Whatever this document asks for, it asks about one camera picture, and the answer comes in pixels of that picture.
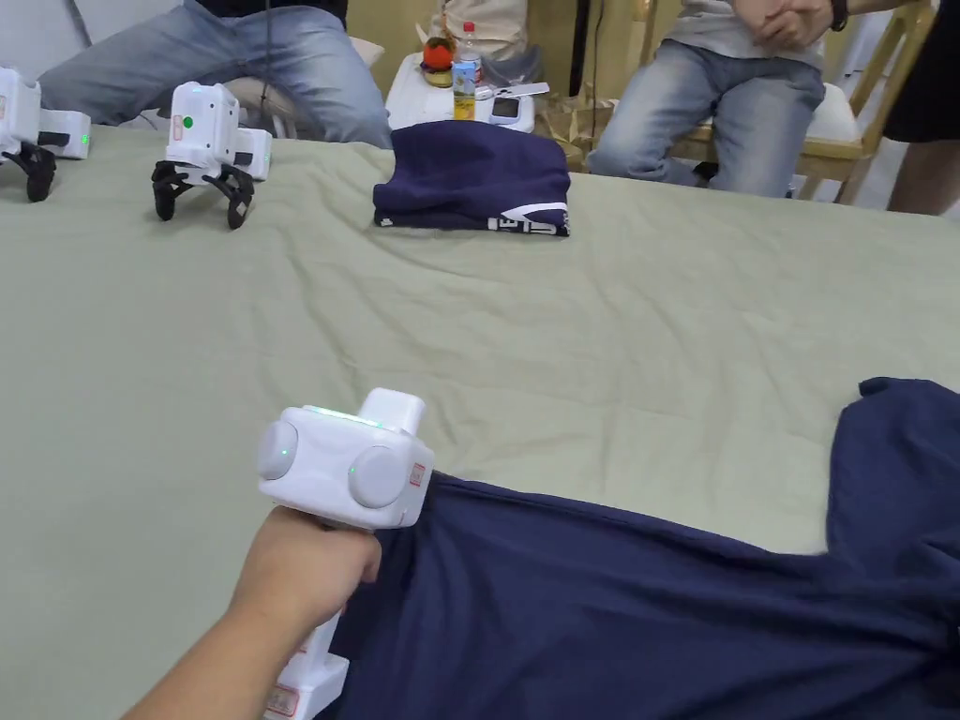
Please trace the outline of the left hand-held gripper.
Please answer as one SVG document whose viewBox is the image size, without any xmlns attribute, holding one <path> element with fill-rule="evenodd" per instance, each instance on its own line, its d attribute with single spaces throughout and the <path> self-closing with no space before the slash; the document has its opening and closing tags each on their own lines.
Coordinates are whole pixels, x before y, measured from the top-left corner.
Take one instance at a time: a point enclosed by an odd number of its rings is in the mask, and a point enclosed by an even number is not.
<svg viewBox="0 0 960 720">
<path fill-rule="evenodd" d="M 283 411 L 262 436 L 259 488 L 279 505 L 335 529 L 410 527 L 425 504 L 435 454 L 417 433 L 423 399 L 375 388 L 356 414 L 307 405 Z M 312 719 L 343 690 L 348 659 L 331 653 L 339 615 L 292 655 L 266 719 Z"/>
</svg>

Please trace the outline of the person's left hand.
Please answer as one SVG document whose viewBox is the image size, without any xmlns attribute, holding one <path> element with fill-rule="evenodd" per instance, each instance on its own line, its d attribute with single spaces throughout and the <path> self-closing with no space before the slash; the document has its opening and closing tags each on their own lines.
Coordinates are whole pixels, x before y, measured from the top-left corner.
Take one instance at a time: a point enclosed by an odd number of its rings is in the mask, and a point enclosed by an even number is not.
<svg viewBox="0 0 960 720">
<path fill-rule="evenodd" d="M 315 517 L 276 506 L 253 538 L 226 614 L 293 649 L 374 581 L 381 558 L 370 533 L 325 529 Z"/>
</svg>

